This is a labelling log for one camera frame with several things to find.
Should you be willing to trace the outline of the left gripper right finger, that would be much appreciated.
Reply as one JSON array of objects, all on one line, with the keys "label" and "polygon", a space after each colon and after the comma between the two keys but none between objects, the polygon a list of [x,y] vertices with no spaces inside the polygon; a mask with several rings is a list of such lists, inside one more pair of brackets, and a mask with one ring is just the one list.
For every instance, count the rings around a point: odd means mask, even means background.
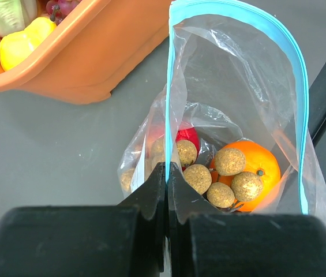
[{"label": "left gripper right finger", "polygon": [[326,276],[326,227],[305,215],[224,213],[172,163],[167,184],[172,276]]}]

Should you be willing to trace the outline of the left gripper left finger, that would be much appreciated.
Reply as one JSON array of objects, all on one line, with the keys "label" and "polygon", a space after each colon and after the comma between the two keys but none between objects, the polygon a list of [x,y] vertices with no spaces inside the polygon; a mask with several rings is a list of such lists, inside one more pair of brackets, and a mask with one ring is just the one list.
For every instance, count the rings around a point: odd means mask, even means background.
[{"label": "left gripper left finger", "polygon": [[165,166],[117,205],[17,207],[0,219],[0,276],[159,276]]}]

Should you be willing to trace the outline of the fake brown longan bunch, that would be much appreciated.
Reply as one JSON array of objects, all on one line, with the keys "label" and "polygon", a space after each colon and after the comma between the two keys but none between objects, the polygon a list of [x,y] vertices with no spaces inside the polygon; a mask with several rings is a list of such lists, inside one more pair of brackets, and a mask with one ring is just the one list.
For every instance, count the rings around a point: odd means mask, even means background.
[{"label": "fake brown longan bunch", "polygon": [[212,159],[212,184],[227,185],[232,190],[233,200],[240,202],[241,208],[246,202],[258,198],[263,191],[261,178],[252,172],[245,171],[246,158],[236,148],[222,148]]}]

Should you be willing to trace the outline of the fake orange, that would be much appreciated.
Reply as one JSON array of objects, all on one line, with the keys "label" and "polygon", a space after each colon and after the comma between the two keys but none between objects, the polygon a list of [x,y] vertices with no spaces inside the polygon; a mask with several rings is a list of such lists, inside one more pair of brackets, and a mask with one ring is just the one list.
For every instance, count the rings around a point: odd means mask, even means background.
[{"label": "fake orange", "polygon": [[257,174],[264,185],[258,198],[246,202],[239,211],[252,212],[255,208],[269,206],[280,191],[281,171],[275,156],[261,145],[246,140],[229,143],[224,148],[236,148],[242,151],[246,158],[244,170]]}]

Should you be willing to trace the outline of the fake red apple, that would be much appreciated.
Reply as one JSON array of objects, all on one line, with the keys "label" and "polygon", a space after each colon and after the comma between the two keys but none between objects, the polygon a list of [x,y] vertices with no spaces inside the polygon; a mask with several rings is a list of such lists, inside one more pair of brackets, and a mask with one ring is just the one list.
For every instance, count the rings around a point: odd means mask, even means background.
[{"label": "fake red apple", "polygon": [[181,167],[185,170],[198,157],[200,142],[195,128],[179,130],[175,139]]}]

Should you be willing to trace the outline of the clear zip top bag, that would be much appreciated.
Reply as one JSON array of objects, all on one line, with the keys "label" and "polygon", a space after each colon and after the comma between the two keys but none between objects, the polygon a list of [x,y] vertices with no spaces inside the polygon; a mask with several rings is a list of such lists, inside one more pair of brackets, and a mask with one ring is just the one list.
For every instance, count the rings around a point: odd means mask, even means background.
[{"label": "clear zip top bag", "polygon": [[177,162],[178,132],[195,128],[201,164],[236,141],[275,155],[280,180],[254,212],[310,215],[326,225],[326,184],[308,131],[308,74],[289,30],[242,1],[174,1],[168,28],[167,84],[123,153],[124,194],[158,162]]}]

